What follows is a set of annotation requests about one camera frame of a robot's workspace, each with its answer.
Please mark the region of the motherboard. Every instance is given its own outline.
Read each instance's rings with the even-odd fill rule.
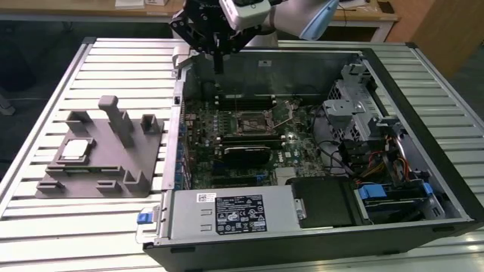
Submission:
[[[316,111],[273,96],[185,101],[190,188],[280,185],[329,173],[312,136]]]

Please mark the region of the barcode sticker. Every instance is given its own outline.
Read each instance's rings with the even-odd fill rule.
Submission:
[[[216,193],[196,194],[196,201],[197,202],[214,202],[216,197],[217,197]]]

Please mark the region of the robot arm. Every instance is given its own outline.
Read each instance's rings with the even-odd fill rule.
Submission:
[[[198,53],[212,57],[214,73],[221,74],[222,57],[244,48],[262,24],[316,40],[337,5],[338,0],[185,0],[170,27]]]

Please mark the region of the power supply label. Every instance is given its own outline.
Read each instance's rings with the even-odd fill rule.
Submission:
[[[217,234],[266,231],[262,195],[217,197],[214,210]]]

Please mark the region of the slatted aluminum surface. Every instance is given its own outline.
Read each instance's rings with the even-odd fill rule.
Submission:
[[[97,98],[116,95],[118,107],[128,110],[132,118],[150,113],[169,122],[174,85],[172,52],[178,44],[178,40],[164,39],[97,39],[93,45],[82,45],[0,184],[9,185],[0,204],[0,208],[5,207],[0,220],[1,271],[164,271],[142,253],[134,231],[138,210],[160,201],[166,137],[161,140],[148,198],[36,199],[34,192],[68,130],[64,120],[70,110],[85,109],[92,118],[105,118],[96,109]],[[402,44],[281,41],[280,46],[373,48],[482,203],[481,121],[430,65],[418,59],[418,52]],[[388,100],[378,94],[392,112]],[[261,270],[482,271],[482,252],[484,232],[478,230],[397,255],[270,266]]]

